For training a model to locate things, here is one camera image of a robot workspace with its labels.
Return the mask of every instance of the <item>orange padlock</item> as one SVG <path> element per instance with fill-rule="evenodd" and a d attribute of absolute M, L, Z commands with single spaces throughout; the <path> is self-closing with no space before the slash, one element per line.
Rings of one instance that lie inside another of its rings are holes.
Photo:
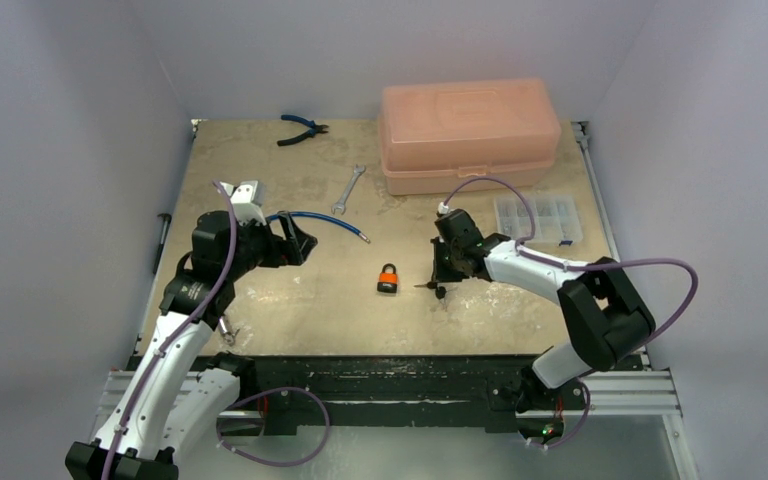
<path fill-rule="evenodd" d="M 396 275 L 396 266 L 392 263 L 387 263 L 384 268 L 381 269 L 381 274 L 378 275 L 378 291 L 382 293 L 396 293 L 399 289 L 399 276 Z"/>

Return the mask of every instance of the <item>pink plastic box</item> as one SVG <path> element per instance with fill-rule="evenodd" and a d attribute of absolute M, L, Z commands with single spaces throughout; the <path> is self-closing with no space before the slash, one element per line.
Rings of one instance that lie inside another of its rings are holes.
<path fill-rule="evenodd" d="M 387 87 L 378 130 L 391 195 L 448 192 L 477 175 L 534 185 L 555 162 L 561 136 L 537 78 Z"/>

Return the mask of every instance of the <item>white wall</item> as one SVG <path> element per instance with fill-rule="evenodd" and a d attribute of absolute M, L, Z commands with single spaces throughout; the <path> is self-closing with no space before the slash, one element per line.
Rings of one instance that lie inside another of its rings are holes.
<path fill-rule="evenodd" d="M 373 117 L 386 85 L 543 77 L 593 114 L 654 0 L 131 0 L 194 118 Z"/>
<path fill-rule="evenodd" d="M 189 122 L 121 2 L 0 0 L 0 478 L 66 478 L 133 345 Z"/>
<path fill-rule="evenodd" d="M 592 127 L 623 257 L 699 270 L 656 352 L 702 478 L 768 478 L 768 2 L 658 2 Z M 663 315 L 686 275 L 655 275 L 636 279 Z"/>

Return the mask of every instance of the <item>blue cable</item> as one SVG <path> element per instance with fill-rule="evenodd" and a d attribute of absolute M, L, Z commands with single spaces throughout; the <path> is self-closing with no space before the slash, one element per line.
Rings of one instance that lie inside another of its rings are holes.
<path fill-rule="evenodd" d="M 316 212 L 288 212 L 288 213 L 290 214 L 291 217 L 318 218 L 319 220 L 325 220 L 326 222 L 333 223 L 334 225 L 339 225 L 339 226 L 345 228 L 346 230 L 354 233 L 358 237 L 360 237 L 360 239 L 363 240 L 364 242 L 372 243 L 372 241 L 369 239 L 369 237 L 364 235 L 363 232 L 361 232 L 359 228 L 357 228 L 357 227 L 355 227 L 353 225 L 350 225 L 350 224 L 340 220 L 339 218 L 334 218 L 331 215 L 325 215 L 325 214 L 316 213 Z M 277 218 L 278 218 L 278 214 L 276 213 L 276 214 L 273 214 L 273 215 L 270 215 L 270 216 L 266 217 L 266 221 L 267 222 L 271 222 L 272 220 L 275 220 Z"/>

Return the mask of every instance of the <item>wooden tabletop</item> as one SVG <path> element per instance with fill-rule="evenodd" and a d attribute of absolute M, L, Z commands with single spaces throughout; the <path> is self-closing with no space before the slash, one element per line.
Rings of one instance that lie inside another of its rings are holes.
<path fill-rule="evenodd" d="M 413 285 L 431 276 L 437 204 L 445 197 L 393 197 L 387 193 L 374 120 L 322 120 L 326 135 L 289 146 L 275 141 L 295 136 L 290 122 L 205 121 L 199 125 L 181 195 L 173 215 L 158 272 L 144 339 L 151 338 L 162 292 L 178 259 L 191 249 L 199 215 L 224 209 L 211 180 L 260 180 L 266 186 L 264 213 L 309 210 L 329 213 L 355 164 L 367 170 L 347 201 L 342 220 L 372 239 L 366 244 L 350 232 L 321 220 L 297 224 L 319 239 L 300 267 L 258 268 L 236 283 L 236 300 L 227 318 L 240 329 L 228 347 L 218 333 L 202 354 L 241 355 L 400 355 L 541 353 L 567 338 L 560 309 L 547 300 L 508 285 L 468 280 L 454 287 L 441 305 L 434 294 Z M 533 248 L 575 260 L 608 255 L 599 212 L 584 160 L 568 123 L 563 125 L 552 170 L 526 194 L 568 194 L 576 202 L 584 239 L 572 246 Z M 463 208 L 484 235 L 496 231 L 489 190 L 458 194 Z M 385 263 L 398 268 L 395 297 L 375 290 Z M 140 352 L 145 352 L 145 341 Z"/>

